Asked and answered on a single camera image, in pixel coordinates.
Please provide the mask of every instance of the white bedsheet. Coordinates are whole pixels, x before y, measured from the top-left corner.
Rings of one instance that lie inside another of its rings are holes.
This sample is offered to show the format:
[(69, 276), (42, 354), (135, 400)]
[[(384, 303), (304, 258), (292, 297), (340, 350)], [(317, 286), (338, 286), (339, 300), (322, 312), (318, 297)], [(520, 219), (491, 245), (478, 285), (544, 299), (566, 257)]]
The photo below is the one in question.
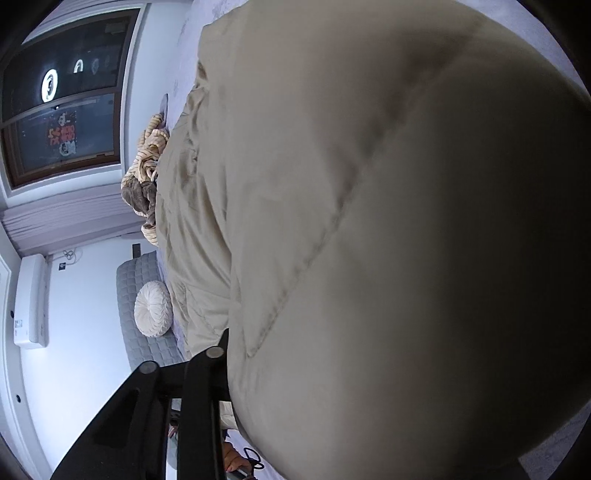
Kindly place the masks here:
[(197, 47), (201, 30), (246, 3), (246, 0), (194, 0), (178, 37), (175, 59), (168, 80), (168, 115), (166, 124), (172, 129), (183, 111), (187, 95), (193, 88), (197, 71)]

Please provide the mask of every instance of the comforter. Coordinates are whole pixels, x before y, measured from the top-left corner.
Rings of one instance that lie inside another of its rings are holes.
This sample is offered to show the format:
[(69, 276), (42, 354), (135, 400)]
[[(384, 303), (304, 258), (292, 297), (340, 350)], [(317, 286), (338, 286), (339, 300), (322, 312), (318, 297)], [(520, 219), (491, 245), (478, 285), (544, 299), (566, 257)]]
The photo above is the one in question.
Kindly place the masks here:
[(589, 98), (452, 0), (251, 0), (159, 167), (192, 354), (289, 479), (447, 478), (591, 396)]

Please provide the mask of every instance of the wall-mounted air conditioner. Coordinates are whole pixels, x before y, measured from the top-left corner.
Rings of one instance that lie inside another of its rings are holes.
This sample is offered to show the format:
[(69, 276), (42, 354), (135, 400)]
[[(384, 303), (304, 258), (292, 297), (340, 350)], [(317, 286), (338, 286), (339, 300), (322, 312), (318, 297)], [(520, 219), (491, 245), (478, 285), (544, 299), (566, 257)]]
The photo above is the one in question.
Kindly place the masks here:
[(21, 348), (47, 346), (46, 275), (47, 263), (43, 255), (22, 259), (14, 305), (14, 343)]

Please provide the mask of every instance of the white pleated cushion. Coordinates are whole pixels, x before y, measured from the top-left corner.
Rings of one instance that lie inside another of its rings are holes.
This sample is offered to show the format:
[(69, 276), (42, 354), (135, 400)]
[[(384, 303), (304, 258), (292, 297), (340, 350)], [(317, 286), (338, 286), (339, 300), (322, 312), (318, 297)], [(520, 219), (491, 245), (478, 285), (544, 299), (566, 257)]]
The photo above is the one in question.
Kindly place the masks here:
[(138, 292), (134, 308), (135, 324), (146, 337), (164, 335), (173, 324), (170, 293), (161, 281), (150, 281)]

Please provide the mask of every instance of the curtain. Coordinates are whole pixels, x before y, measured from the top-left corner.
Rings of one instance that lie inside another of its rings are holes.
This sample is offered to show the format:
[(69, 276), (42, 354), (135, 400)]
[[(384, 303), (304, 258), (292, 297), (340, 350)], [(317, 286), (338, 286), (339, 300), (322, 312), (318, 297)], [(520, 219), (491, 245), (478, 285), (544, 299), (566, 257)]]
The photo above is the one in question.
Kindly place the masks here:
[(62, 193), (0, 213), (0, 222), (22, 257), (140, 232), (144, 220), (124, 203), (119, 183)]

